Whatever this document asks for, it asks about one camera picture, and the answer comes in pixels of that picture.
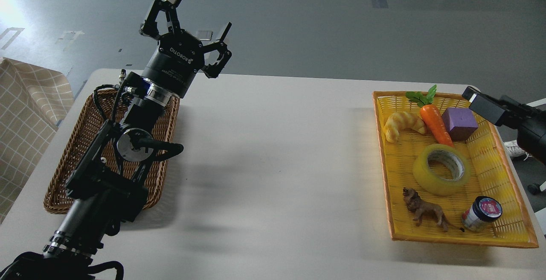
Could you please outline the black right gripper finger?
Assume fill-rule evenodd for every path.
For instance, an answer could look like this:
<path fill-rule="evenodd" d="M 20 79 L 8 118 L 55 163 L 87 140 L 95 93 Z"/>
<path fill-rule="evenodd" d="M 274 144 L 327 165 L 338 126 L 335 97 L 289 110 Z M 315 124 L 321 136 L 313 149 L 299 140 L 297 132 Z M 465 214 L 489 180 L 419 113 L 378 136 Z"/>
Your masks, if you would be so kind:
<path fill-rule="evenodd" d="M 462 97 L 470 102 L 469 109 L 495 126 L 503 126 L 507 117 L 506 107 L 497 99 L 467 86 Z"/>

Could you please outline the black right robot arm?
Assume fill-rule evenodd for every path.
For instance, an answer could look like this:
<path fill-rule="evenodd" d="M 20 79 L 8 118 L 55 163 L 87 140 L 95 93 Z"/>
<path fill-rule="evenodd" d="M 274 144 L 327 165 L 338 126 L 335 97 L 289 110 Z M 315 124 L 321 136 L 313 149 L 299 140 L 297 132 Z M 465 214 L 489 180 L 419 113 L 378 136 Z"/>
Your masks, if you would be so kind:
<path fill-rule="evenodd" d="M 546 113 L 502 95 L 499 99 L 466 87 L 462 97 L 469 108 L 495 126 L 517 130 L 517 144 L 541 163 L 546 161 Z"/>

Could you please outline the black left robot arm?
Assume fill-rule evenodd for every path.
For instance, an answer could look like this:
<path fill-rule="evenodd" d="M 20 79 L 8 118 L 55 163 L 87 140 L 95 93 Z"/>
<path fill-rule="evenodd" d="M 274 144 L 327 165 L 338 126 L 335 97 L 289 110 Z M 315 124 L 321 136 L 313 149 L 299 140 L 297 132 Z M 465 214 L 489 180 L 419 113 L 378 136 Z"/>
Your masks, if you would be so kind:
<path fill-rule="evenodd" d="M 93 280 L 119 261 L 92 265 L 105 235 L 115 236 L 133 222 L 148 200 L 145 180 L 154 163 L 183 152 L 183 145 L 155 139 L 153 128 L 169 101 L 187 93 L 199 71 L 217 78 L 232 53 L 224 32 L 210 44 L 180 27 L 182 0 L 154 0 L 139 33 L 157 41 L 141 75 L 121 73 L 119 85 L 97 86 L 93 101 L 103 122 L 74 171 L 66 193 L 74 200 L 60 227 L 41 253 L 17 256 L 1 272 L 3 280 Z"/>

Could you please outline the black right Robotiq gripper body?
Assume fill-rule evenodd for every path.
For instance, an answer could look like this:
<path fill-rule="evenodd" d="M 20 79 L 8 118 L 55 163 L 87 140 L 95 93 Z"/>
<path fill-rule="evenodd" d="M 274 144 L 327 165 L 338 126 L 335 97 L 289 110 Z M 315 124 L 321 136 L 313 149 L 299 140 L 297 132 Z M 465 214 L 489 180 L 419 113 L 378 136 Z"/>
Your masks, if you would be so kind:
<path fill-rule="evenodd" d="M 524 129 L 530 132 L 545 131 L 545 111 L 520 103 L 506 95 L 501 96 L 500 103 L 505 111 L 500 119 L 501 125 L 517 131 Z"/>

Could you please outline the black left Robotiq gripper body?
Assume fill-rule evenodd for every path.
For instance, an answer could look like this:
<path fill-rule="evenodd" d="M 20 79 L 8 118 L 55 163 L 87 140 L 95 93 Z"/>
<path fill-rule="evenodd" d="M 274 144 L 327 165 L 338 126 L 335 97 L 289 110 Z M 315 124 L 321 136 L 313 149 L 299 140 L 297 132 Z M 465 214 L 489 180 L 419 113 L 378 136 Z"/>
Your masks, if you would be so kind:
<path fill-rule="evenodd" d="M 183 98 L 204 66 L 203 43 L 190 33 L 168 32 L 144 69 L 144 78 Z"/>

